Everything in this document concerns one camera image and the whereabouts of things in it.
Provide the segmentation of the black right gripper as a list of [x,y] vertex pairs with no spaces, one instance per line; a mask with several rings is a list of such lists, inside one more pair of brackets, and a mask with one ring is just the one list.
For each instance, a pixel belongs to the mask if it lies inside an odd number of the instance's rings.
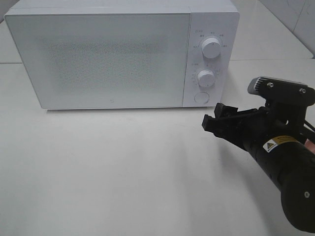
[[223,139],[239,138],[238,125],[244,119],[242,138],[250,154],[256,154],[259,149],[271,153],[283,144],[303,144],[307,139],[302,134],[306,107],[274,104],[269,108],[239,111],[237,107],[217,103],[214,115],[204,115],[202,128]]

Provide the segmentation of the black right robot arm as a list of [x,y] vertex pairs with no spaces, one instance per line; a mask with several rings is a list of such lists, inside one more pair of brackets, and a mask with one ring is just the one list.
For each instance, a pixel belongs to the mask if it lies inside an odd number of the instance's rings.
[[205,115],[205,131],[248,152],[281,193],[283,212],[296,229],[315,231],[315,155],[305,136],[260,107],[239,111],[218,103]]

